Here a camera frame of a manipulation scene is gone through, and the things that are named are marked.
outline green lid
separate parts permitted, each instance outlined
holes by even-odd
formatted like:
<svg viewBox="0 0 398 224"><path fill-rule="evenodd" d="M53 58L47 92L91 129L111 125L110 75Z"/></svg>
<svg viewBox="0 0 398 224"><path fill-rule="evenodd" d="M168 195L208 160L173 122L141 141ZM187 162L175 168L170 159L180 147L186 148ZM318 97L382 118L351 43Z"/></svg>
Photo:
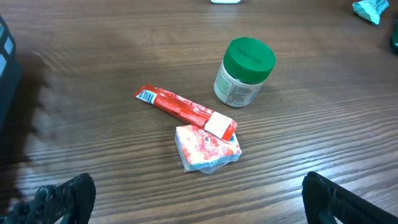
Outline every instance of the green lid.
<svg viewBox="0 0 398 224"><path fill-rule="evenodd" d="M275 54L265 43L250 37L231 41L224 56L225 70L249 84L262 83L276 63Z"/></svg>

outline red wrapper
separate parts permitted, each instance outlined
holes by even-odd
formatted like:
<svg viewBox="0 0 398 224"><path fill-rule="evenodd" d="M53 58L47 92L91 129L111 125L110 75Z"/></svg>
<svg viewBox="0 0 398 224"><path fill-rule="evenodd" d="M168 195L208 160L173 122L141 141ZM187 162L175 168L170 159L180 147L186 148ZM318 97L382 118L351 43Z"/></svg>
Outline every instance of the red wrapper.
<svg viewBox="0 0 398 224"><path fill-rule="evenodd" d="M134 96L227 141L238 125L227 116L151 84L142 86Z"/></svg>

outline pill bottle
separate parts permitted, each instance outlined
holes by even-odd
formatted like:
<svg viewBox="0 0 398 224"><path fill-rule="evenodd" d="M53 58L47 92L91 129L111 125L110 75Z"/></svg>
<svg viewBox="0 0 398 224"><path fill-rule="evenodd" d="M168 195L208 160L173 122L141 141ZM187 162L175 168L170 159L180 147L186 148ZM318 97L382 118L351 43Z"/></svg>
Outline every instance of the pill bottle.
<svg viewBox="0 0 398 224"><path fill-rule="evenodd" d="M275 63L275 54L260 40L250 37L232 40L214 83L217 97L228 106L239 108L248 105Z"/></svg>

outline red and white package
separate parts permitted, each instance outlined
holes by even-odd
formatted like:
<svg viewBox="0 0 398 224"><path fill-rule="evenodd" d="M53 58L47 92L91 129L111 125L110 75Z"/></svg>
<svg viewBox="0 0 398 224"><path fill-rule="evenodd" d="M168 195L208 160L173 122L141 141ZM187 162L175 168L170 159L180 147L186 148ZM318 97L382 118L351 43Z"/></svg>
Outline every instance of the red and white package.
<svg viewBox="0 0 398 224"><path fill-rule="evenodd" d="M238 125L227 116L151 84L142 86L134 96L227 141Z"/></svg>

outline clear plastic wrapper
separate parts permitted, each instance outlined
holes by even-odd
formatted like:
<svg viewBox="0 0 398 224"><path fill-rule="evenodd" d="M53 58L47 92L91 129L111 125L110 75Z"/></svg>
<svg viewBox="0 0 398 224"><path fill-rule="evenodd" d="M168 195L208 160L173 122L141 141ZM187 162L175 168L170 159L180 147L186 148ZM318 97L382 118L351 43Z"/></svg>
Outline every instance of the clear plastic wrapper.
<svg viewBox="0 0 398 224"><path fill-rule="evenodd" d="M186 172L199 170L211 174L237 161L242 154L235 133L230 141L225 141L194 125L177 127L175 142Z"/></svg>

